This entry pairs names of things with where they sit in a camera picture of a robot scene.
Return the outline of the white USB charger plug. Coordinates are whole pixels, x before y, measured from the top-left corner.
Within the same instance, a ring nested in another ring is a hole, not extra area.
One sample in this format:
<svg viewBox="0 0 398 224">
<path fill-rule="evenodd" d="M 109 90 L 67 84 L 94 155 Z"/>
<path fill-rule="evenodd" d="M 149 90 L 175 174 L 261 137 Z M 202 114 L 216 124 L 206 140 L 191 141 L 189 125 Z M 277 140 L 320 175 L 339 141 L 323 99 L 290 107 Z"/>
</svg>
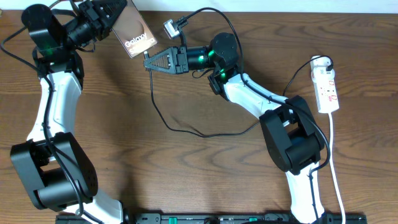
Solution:
<svg viewBox="0 0 398 224">
<path fill-rule="evenodd" d="M 329 72 L 333 70 L 333 60 L 327 55 L 316 55 L 311 58 L 310 66 L 312 70 L 315 67 L 325 67 Z"/>
</svg>

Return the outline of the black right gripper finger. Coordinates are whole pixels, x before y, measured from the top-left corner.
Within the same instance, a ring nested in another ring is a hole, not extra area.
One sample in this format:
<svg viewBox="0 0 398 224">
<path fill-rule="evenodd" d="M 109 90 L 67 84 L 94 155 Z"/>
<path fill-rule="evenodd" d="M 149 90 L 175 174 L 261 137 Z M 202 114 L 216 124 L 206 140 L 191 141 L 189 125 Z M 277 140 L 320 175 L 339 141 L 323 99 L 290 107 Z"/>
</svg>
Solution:
<svg viewBox="0 0 398 224">
<path fill-rule="evenodd" d="M 171 64 L 168 63 L 168 62 L 158 62 L 158 61 L 150 62 L 148 60 L 145 60 L 144 61 L 144 66 L 147 69 L 155 70 L 155 71 L 158 71 L 158 72 L 174 74 L 174 69 L 171 66 Z"/>
<path fill-rule="evenodd" d="M 169 47 L 144 60 L 145 64 L 174 64 L 177 47 Z"/>
</svg>

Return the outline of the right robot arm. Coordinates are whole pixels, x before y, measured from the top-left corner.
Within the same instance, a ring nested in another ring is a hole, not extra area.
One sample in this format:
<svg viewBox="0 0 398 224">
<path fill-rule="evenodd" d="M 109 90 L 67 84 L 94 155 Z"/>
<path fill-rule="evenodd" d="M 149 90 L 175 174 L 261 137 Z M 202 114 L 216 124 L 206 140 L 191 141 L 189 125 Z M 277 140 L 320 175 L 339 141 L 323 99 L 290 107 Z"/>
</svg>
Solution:
<svg viewBox="0 0 398 224">
<path fill-rule="evenodd" d="M 321 150 L 329 149 L 326 137 L 302 97 L 287 98 L 258 85 L 238 64 L 242 59 L 238 36 L 222 32 L 207 46 L 182 44 L 146 55 L 144 67 L 171 75 L 201 70 L 214 94 L 256 117 L 272 161 L 286 174 L 292 215 L 300 223 L 320 222 L 325 209 L 316 176 Z"/>
</svg>

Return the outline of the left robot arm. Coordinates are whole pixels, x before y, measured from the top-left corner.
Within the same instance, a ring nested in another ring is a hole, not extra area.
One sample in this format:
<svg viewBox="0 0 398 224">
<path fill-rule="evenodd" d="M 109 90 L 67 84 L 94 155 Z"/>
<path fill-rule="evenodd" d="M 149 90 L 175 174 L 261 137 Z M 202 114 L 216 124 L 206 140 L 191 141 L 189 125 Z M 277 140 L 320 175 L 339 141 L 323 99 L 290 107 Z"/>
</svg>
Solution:
<svg viewBox="0 0 398 224">
<path fill-rule="evenodd" d="M 123 204 L 98 186 L 94 165 L 74 136 L 85 76 L 80 53 L 105 39 L 126 1 L 83 1 L 71 10 L 33 4 L 21 21 L 35 43 L 30 67 L 41 99 L 25 142 L 11 148 L 12 164 L 33 206 L 65 213 L 64 223 L 128 223 Z"/>
</svg>

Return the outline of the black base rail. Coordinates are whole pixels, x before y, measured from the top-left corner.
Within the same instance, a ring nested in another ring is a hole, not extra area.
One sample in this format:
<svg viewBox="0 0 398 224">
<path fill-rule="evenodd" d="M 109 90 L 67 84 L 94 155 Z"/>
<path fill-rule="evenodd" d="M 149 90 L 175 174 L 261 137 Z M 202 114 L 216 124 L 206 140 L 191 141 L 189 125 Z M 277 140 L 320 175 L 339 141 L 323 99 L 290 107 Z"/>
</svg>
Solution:
<svg viewBox="0 0 398 224">
<path fill-rule="evenodd" d="M 134 223 L 140 224 L 237 224 L 237 223 L 342 223 L 341 215 L 324 213 L 319 221 L 300 222 L 289 213 L 265 213 L 265 214 L 160 214 L 160 213 L 141 213 L 135 215 Z M 367 224 L 366 215 L 346 215 L 347 224 Z"/>
</svg>

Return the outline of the white power strip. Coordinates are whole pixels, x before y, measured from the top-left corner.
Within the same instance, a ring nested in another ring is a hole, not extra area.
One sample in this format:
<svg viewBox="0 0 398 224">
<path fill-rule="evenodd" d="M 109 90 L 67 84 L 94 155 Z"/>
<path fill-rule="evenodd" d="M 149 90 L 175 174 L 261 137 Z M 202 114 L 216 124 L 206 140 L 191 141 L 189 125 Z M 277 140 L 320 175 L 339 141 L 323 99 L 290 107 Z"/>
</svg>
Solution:
<svg viewBox="0 0 398 224">
<path fill-rule="evenodd" d="M 326 71 L 325 67 L 311 69 L 315 97 L 319 113 L 332 113 L 339 109 L 338 94 L 335 85 L 335 71 Z"/>
</svg>

